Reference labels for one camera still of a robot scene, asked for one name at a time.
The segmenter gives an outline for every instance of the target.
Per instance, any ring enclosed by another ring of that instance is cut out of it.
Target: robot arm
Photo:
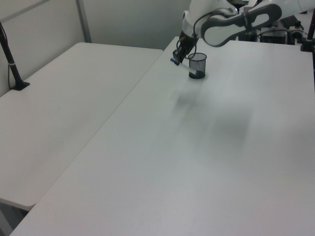
[[[226,0],[192,0],[184,13],[180,46],[173,56],[182,62],[199,38],[220,47],[242,33],[311,8],[315,8],[314,0],[262,0],[257,7],[238,14]]]

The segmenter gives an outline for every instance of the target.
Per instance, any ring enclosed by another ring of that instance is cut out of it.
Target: black clamp
[[[248,11],[242,12],[242,16],[244,19],[244,26],[245,26],[246,32],[251,32],[253,28],[252,28],[252,21],[251,21]]]

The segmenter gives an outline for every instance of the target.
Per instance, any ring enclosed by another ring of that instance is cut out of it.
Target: gray wall
[[[3,27],[23,80],[77,42],[84,42],[75,0],[49,0],[4,22]],[[8,90],[7,60],[0,48],[0,96]]]
[[[191,0],[81,0],[93,43],[165,49]]]

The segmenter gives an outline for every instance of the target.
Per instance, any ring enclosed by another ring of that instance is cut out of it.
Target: black mesh cup
[[[203,53],[193,53],[188,56],[189,67],[196,70],[196,74],[189,73],[189,77],[193,79],[202,79],[206,75],[206,59],[207,55]]]

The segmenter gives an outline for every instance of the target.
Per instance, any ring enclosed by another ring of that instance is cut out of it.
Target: marker
[[[177,63],[177,61],[176,61],[174,58],[171,58],[171,62]],[[184,65],[184,64],[182,64],[182,63],[179,63],[179,65],[180,65],[181,67],[185,68],[186,70],[188,70],[190,73],[192,73],[192,74],[198,76],[198,72],[197,72],[196,70],[194,70],[194,69],[190,68],[189,66],[186,66],[186,65]]]

